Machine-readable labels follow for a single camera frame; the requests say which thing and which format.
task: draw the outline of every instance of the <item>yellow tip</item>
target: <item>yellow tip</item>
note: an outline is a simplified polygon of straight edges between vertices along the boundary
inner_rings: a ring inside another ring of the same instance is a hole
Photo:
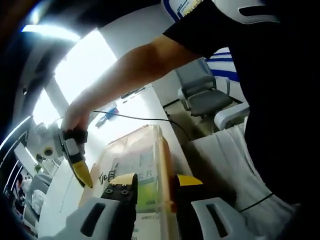
[[[93,187],[93,182],[90,176],[88,166],[84,160],[72,164],[75,174],[77,177],[84,182],[89,188]]]

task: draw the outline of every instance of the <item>sleeve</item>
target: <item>sleeve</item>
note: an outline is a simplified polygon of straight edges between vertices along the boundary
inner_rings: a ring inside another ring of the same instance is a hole
[[[227,18],[211,0],[203,0],[163,35],[209,59],[217,50],[227,47]]]

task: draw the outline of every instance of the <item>black cable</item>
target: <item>black cable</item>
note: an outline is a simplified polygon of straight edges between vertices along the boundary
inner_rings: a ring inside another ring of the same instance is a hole
[[[256,205],[258,205],[258,204],[260,204],[260,203],[262,203],[264,200],[267,200],[267,199],[270,198],[272,195],[274,195],[274,194],[273,194],[273,193],[270,193],[269,195],[267,195],[266,197],[264,197],[264,198],[262,198],[261,200],[257,201],[256,203],[254,203],[254,204],[252,204],[252,205],[250,205],[250,206],[248,206],[248,207],[240,210],[239,213],[243,213],[244,211],[246,211],[246,210],[248,210],[248,209],[250,209],[250,208],[252,208],[252,207],[254,207],[254,206],[256,206]]]
[[[112,113],[112,112],[108,112],[108,111],[98,111],[98,110],[94,110],[93,112],[95,112],[95,113],[102,113],[102,114],[110,114],[110,115],[115,115],[115,116],[124,117],[124,118],[128,118],[128,119],[169,122],[169,123],[171,123],[171,124],[177,125],[177,126],[184,132],[184,134],[186,135],[186,137],[188,138],[188,140],[191,141],[191,138],[189,137],[187,131],[186,131],[182,126],[180,126],[178,123],[176,123],[175,121],[172,121],[172,120],[162,119],[162,118],[143,118],[143,117],[136,117],[136,116],[127,116],[127,115],[121,115],[121,114],[118,114],[118,113]]]

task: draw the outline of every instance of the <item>table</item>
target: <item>table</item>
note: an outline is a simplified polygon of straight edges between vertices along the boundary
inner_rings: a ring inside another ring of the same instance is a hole
[[[145,90],[130,95],[126,99],[120,99],[116,103],[119,114],[122,115],[168,119],[152,86],[148,86]],[[180,174],[192,175],[186,157],[169,122],[114,116],[100,128],[95,127],[95,124],[103,115],[103,113],[100,113],[88,127],[88,139],[84,156],[89,169],[92,168],[104,147],[110,142],[144,125],[159,125],[170,148],[174,171]],[[39,238],[54,236],[65,227],[66,218],[78,208],[82,193],[83,188],[74,177],[68,162],[64,160],[55,173],[46,193],[38,224]]]

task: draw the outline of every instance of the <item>hand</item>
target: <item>hand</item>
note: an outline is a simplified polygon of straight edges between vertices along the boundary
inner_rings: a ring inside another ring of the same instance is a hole
[[[76,105],[71,104],[64,115],[61,129],[67,131],[78,127],[81,130],[86,131],[88,128],[89,116],[90,112],[83,111]]]

